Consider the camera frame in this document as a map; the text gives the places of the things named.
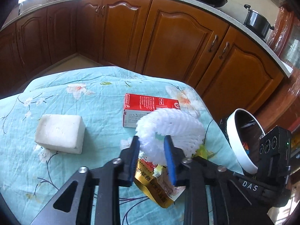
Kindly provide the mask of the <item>white rim black trash bin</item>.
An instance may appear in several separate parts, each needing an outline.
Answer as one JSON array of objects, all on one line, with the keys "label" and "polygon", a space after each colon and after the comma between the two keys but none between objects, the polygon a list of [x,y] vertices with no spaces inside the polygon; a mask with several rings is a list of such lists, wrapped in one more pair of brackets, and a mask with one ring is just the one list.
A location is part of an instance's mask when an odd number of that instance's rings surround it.
[{"label": "white rim black trash bin", "polygon": [[250,112],[238,108],[227,118],[225,130],[243,172],[257,174],[259,141],[266,135],[260,123]]}]

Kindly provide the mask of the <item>white foam fruit net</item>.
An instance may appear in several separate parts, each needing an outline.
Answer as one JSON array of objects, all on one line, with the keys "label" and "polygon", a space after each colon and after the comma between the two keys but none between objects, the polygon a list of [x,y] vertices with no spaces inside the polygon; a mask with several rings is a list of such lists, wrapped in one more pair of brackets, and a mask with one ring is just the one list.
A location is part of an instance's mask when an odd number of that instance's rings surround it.
[{"label": "white foam fruit net", "polygon": [[164,137],[170,135],[174,146],[190,158],[202,145],[206,132],[197,118],[171,108],[158,109],[143,116],[138,120],[135,131],[147,161],[161,166],[167,165]]}]

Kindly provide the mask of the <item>black stock pot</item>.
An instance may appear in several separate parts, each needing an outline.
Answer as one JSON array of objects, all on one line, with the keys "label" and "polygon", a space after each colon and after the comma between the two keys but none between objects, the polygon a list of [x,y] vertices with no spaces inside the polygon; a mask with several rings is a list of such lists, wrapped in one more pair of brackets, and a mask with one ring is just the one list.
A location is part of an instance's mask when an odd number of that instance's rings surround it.
[{"label": "black stock pot", "polygon": [[259,36],[259,38],[265,40],[269,30],[273,31],[275,29],[274,26],[272,26],[264,16],[252,10],[250,5],[244,4],[244,8],[248,10],[244,25]]}]

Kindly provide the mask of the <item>green yellow drink pouch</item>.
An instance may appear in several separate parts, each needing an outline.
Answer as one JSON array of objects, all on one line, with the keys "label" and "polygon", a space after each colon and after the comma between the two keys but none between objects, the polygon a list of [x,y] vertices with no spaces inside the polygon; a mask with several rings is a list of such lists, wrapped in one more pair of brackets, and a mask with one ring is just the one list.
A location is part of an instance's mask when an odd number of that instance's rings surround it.
[{"label": "green yellow drink pouch", "polygon": [[171,206],[186,189],[184,186],[173,186],[167,168],[150,162],[143,151],[139,152],[134,182],[162,208]]}]

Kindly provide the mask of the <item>floral light blue tablecloth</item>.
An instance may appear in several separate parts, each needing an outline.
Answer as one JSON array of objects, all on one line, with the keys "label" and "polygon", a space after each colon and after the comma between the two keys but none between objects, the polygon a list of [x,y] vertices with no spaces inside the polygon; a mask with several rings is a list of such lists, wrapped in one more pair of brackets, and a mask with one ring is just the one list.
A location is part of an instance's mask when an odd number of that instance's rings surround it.
[{"label": "floral light blue tablecloth", "polygon": [[[143,76],[120,67],[93,67],[33,80],[20,94],[1,100],[1,194],[21,224],[30,224],[81,166],[103,166],[129,145],[125,94],[175,99],[204,125],[210,160],[241,173],[234,152],[197,92],[175,80]],[[35,132],[44,114],[79,115],[86,126],[81,154],[44,149]]]}]

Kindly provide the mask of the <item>red white milk carton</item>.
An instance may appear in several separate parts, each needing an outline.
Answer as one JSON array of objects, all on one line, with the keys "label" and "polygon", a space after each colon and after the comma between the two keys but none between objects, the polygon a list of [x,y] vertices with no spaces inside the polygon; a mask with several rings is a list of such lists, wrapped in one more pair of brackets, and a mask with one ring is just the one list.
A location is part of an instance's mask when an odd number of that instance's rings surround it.
[{"label": "red white milk carton", "polygon": [[135,128],[140,118],[160,108],[181,109],[178,100],[126,93],[123,107],[123,127]]}]

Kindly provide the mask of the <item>white foam block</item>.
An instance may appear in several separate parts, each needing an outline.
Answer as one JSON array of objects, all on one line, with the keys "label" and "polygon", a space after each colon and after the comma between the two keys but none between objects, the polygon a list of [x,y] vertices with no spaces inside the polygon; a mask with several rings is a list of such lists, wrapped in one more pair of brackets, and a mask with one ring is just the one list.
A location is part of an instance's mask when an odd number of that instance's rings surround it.
[{"label": "white foam block", "polygon": [[34,141],[50,150],[79,155],[85,129],[79,115],[44,114],[39,120]]}]

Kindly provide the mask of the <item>wooden lower kitchen cabinets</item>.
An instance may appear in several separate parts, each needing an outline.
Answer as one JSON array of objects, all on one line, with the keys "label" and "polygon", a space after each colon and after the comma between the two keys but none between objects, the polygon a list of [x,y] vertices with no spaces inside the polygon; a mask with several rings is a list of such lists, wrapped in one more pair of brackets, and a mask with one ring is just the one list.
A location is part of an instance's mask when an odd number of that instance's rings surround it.
[{"label": "wooden lower kitchen cabinets", "polygon": [[76,53],[187,83],[216,120],[256,112],[288,74],[255,34],[195,0],[72,0],[1,30],[1,97]]}]

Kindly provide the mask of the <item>wooden glass door frame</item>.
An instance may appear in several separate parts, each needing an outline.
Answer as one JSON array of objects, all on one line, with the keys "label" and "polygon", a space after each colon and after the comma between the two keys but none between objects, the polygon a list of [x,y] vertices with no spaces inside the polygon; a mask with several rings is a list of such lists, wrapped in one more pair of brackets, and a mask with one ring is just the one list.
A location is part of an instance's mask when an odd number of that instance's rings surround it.
[{"label": "wooden glass door frame", "polygon": [[283,58],[288,46],[292,29],[299,25],[299,18],[290,5],[284,3],[279,8],[274,24],[274,31],[267,39],[267,45],[280,59],[291,66],[293,71],[289,78],[284,78],[263,106],[255,113],[265,132],[280,126],[291,132],[299,128],[299,68]]}]

